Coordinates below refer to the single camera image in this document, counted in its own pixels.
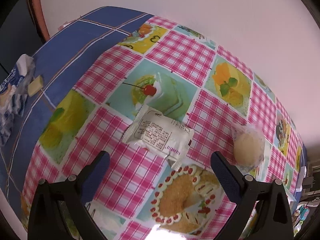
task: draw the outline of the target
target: clear plastic wrapper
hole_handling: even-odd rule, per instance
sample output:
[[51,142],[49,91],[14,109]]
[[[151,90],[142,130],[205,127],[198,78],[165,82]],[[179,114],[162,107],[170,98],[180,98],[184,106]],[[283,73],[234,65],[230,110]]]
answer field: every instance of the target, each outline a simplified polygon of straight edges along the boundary
[[173,161],[178,170],[187,155],[194,130],[160,111],[143,105],[133,123],[125,131],[122,142],[135,143],[162,158]]
[[234,156],[237,166],[242,173],[258,167],[263,161],[265,136],[257,124],[231,124],[234,143]]

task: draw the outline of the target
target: plastic wrapped bun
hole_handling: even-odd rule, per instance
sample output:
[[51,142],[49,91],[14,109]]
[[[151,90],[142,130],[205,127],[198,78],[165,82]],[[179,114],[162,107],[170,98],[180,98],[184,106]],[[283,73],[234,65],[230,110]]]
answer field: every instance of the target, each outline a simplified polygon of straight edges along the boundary
[[244,173],[258,167],[263,161],[265,137],[257,125],[232,124],[233,154]]

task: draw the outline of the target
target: blue gripper pad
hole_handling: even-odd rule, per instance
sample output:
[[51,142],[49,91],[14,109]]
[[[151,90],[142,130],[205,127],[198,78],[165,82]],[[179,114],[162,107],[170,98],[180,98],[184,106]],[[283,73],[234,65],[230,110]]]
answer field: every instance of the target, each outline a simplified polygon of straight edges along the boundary
[[211,155],[211,168],[217,176],[223,190],[225,191],[229,200],[233,203],[240,203],[241,201],[241,188],[233,177],[225,163],[220,159],[216,152]]
[[93,200],[94,194],[98,190],[104,175],[106,174],[110,165],[110,155],[105,152],[100,161],[96,164],[95,168],[87,179],[82,184],[81,203],[86,203]]

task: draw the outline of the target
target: round cake picture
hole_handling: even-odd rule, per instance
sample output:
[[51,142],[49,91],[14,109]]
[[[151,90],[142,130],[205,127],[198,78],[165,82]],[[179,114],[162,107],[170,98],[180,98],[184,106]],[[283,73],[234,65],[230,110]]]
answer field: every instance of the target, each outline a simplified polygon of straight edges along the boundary
[[196,165],[183,166],[157,185],[151,217],[161,228],[199,234],[212,214],[216,197],[221,195],[222,187],[214,173]]

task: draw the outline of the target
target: mint leaf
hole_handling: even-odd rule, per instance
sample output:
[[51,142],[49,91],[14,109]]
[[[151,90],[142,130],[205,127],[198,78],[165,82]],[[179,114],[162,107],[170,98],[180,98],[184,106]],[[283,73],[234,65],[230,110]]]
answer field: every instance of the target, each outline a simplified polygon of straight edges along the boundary
[[229,87],[228,84],[221,84],[221,85],[220,85],[221,95],[222,95],[223,97],[224,97],[225,95],[227,95],[228,92],[229,92],[229,89],[230,89],[230,87]]
[[238,84],[238,81],[235,78],[229,78],[228,85],[230,87],[235,87]]
[[62,107],[57,108],[53,112],[53,114],[52,114],[52,116],[51,116],[51,118],[49,120],[49,123],[50,122],[54,122],[55,120],[57,120],[63,114],[63,112],[64,112],[64,109]]

